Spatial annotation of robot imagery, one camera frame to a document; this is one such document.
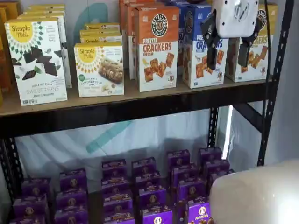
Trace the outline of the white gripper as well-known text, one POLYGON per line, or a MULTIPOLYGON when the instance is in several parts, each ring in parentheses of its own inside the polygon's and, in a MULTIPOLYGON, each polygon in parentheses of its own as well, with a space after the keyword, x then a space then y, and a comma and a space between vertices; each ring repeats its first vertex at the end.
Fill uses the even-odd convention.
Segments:
POLYGON ((203 39, 207 45, 207 67, 215 70, 217 44, 221 38, 240 37, 238 64, 248 66, 250 47, 264 28, 267 19, 257 17, 257 0, 214 0, 212 11, 201 22, 203 39))

